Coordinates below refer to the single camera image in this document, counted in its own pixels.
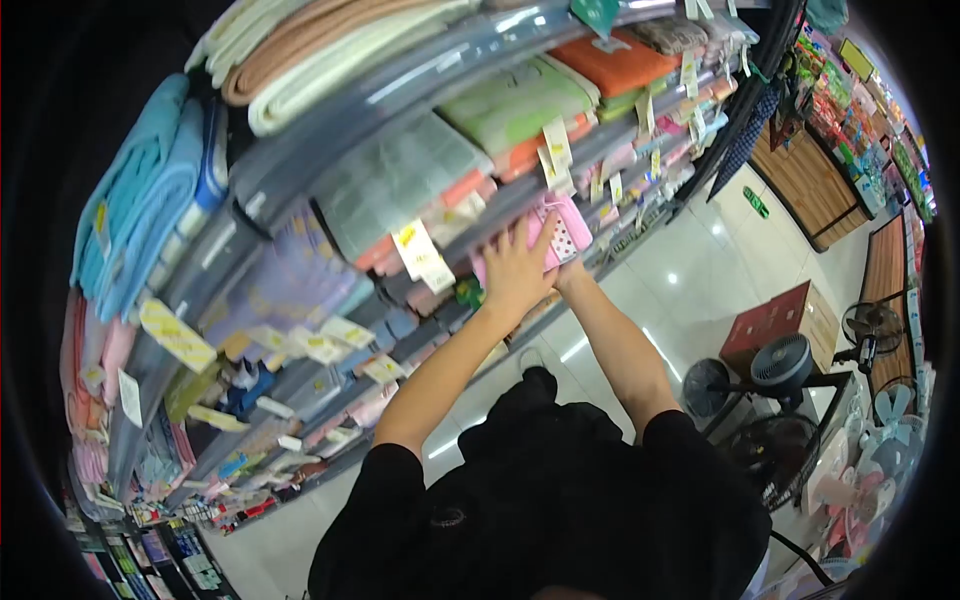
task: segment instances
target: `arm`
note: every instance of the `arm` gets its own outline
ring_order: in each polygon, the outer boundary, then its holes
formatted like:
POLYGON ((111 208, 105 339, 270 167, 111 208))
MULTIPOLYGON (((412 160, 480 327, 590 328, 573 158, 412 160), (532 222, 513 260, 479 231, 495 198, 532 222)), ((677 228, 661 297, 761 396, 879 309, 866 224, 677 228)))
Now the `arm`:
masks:
POLYGON ((593 355, 636 429, 636 444, 650 420, 681 410, 673 399, 657 349, 613 305, 579 260, 563 266, 557 283, 564 301, 587 333, 593 355))
POLYGON ((398 444, 420 460, 430 435, 490 351, 550 291, 556 271, 545 274, 543 260, 557 222, 551 214, 535 244, 527 248, 527 221, 516 224, 515 239, 500 233, 496 250, 484 249, 487 299, 464 327, 437 348, 400 386, 373 431, 373 445, 398 444))

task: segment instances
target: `product box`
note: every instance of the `product box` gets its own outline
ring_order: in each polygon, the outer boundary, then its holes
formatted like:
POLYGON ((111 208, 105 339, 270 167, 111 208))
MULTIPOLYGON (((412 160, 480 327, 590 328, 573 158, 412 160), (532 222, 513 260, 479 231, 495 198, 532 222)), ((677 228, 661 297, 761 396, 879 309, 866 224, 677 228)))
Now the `product box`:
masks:
POLYGON ((720 349, 720 358, 741 379, 749 380, 756 353, 791 333, 802 333, 810 341, 814 371, 829 372, 840 322, 811 281, 738 315, 720 349))

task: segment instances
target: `hand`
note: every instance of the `hand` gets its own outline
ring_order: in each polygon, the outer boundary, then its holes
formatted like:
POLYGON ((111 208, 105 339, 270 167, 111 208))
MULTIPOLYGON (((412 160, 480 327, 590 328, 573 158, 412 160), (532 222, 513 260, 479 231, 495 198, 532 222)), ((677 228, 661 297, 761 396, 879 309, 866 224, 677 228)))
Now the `hand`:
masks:
POLYGON ((543 229, 533 248, 527 248, 527 216, 520 217, 514 226, 514 240, 504 229, 497 247, 487 245, 483 257, 487 263, 487 299, 481 311, 492 315, 506 332, 516 327, 523 316, 550 292, 557 280, 557 270, 543 272, 557 213, 547 215, 543 229))
POLYGON ((587 273, 587 269, 584 268, 584 261, 581 260, 579 256, 563 264, 559 271, 557 274, 557 282, 553 284, 553 287, 557 288, 561 296, 565 296, 577 285, 578 281, 583 280, 583 277, 593 279, 593 277, 587 273))

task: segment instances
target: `tiled floor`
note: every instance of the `tiled floor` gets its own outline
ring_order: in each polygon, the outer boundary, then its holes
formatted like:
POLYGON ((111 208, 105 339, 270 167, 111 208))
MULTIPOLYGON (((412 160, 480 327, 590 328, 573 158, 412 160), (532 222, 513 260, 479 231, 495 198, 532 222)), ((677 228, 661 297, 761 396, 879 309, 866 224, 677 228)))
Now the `tiled floor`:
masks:
MULTIPOLYGON (((818 254, 750 167, 741 169, 709 204, 708 189, 602 283, 611 300, 660 349, 677 397, 686 370, 701 358, 717 355, 737 313, 807 279, 838 314, 857 301, 867 239, 872 228, 882 225, 871 223, 818 254), (766 204, 768 219, 743 197, 744 185, 766 204)), ((620 426, 625 440, 633 440, 634 428, 572 313, 561 316, 531 344, 559 379, 559 402, 593 402, 620 426)), ((519 379, 516 360, 507 361, 460 396, 423 448, 427 485, 463 463, 451 442, 484 418, 498 396, 519 379)), ((814 397, 821 414, 828 399, 829 394, 814 397)), ((214 554, 243 598, 300 598, 314 549, 347 501, 358 470, 229 538, 210 537, 214 554)))

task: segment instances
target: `white towel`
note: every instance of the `white towel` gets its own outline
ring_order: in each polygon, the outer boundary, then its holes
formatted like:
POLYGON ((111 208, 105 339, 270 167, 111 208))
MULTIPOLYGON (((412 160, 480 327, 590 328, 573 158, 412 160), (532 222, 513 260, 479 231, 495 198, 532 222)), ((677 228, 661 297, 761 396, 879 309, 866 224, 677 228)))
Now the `white towel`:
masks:
POLYGON ((247 115, 251 131, 260 137, 280 131, 347 80, 439 33, 477 4, 477 0, 451 0, 417 7, 341 37, 253 98, 247 115))
POLYGON ((220 88, 230 69, 244 61, 276 25, 312 0, 236 0, 194 46, 183 67, 189 71, 206 59, 205 69, 220 88))

